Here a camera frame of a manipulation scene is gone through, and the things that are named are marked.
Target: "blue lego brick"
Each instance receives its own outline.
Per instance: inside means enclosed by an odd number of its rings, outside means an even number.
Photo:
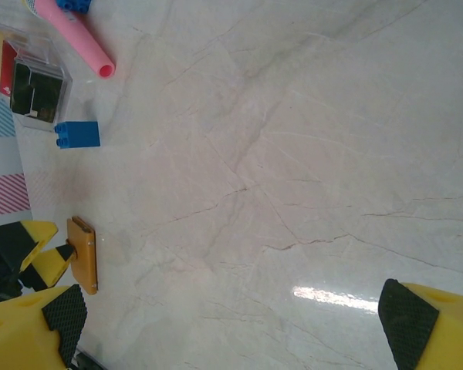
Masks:
[[[90,10],[91,0],[56,0],[56,4],[65,10],[86,14]]]
[[[55,126],[58,135],[56,145],[60,149],[101,146],[97,121],[64,122]]]

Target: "marble floor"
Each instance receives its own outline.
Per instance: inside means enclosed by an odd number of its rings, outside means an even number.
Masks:
[[[81,345],[110,369],[396,369],[384,281],[463,294],[463,0],[95,0],[89,19],[109,81],[49,32],[67,118],[103,146],[17,124],[34,218],[98,233]]]

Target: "pink foam tube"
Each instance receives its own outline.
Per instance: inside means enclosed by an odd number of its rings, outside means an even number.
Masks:
[[[55,0],[35,0],[38,15],[50,22],[102,79],[115,73],[115,65],[74,13],[59,8]]]

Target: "orange wooden block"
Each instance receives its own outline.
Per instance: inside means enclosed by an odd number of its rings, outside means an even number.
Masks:
[[[67,243],[76,250],[71,267],[74,278],[87,294],[98,292],[96,275],[96,235],[94,229],[79,217],[67,220]]]

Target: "red striped pattern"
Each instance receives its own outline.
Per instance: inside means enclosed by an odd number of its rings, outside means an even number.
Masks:
[[[24,173],[0,176],[0,214],[28,210],[29,198]]]

